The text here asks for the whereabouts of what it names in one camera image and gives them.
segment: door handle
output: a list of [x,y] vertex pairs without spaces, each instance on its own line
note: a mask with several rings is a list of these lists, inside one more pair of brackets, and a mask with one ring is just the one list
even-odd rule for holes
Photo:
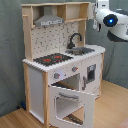
[[60,92],[59,95],[62,96],[62,97],[65,97],[65,98],[69,98],[69,99],[70,99],[70,98],[76,99],[76,100],[79,99],[78,96],[75,96],[75,95],[73,95],[73,96],[71,96],[71,95],[66,95],[66,94],[64,94],[64,93],[62,93],[62,92]]
[[85,78],[85,76],[83,77],[83,80],[84,80],[84,87],[82,87],[82,90],[85,90],[85,88],[86,88],[86,81],[87,81],[87,79]]

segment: oven door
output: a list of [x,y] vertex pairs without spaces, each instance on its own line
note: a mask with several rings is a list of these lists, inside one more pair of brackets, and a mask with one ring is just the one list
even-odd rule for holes
[[[49,87],[49,119],[58,128],[93,128],[95,96],[85,92]],[[72,113],[84,108],[82,123],[71,119]]]

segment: wooden play kitchen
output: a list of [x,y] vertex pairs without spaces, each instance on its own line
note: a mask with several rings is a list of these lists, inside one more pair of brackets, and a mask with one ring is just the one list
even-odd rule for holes
[[[22,5],[26,108],[44,128],[93,128],[105,49],[85,45],[92,3]],[[73,116],[80,113],[83,120]]]

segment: countertop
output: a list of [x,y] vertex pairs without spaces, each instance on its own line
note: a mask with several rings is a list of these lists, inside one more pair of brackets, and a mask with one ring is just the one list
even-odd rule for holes
[[90,57],[97,56],[97,55],[105,52],[105,48],[103,48],[101,46],[86,45],[85,47],[86,48],[90,48],[90,49],[94,49],[95,51],[91,52],[91,53],[88,53],[88,54],[85,54],[85,55],[82,55],[82,56],[74,56],[74,55],[65,53],[65,51],[60,51],[61,54],[73,57],[74,59],[71,59],[71,60],[68,60],[68,61],[65,61],[65,62],[62,62],[62,63],[58,63],[58,64],[55,64],[55,65],[52,65],[52,66],[49,66],[49,67],[43,66],[43,65],[38,64],[36,62],[31,62],[31,61],[29,61],[27,59],[24,59],[23,62],[27,63],[28,65],[31,65],[31,66],[39,69],[39,70],[41,70],[41,71],[48,72],[50,70],[59,68],[61,66],[64,66],[64,65],[67,65],[67,64],[70,64],[70,63],[77,63],[77,61],[82,61],[84,59],[88,59]]

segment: faucet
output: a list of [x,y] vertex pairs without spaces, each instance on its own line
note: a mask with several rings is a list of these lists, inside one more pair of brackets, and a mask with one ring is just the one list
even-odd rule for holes
[[82,35],[80,33],[74,33],[71,38],[70,38],[70,43],[68,44],[68,49],[72,49],[73,47],[75,47],[75,44],[73,44],[72,39],[75,35],[80,36],[80,41],[82,41]]

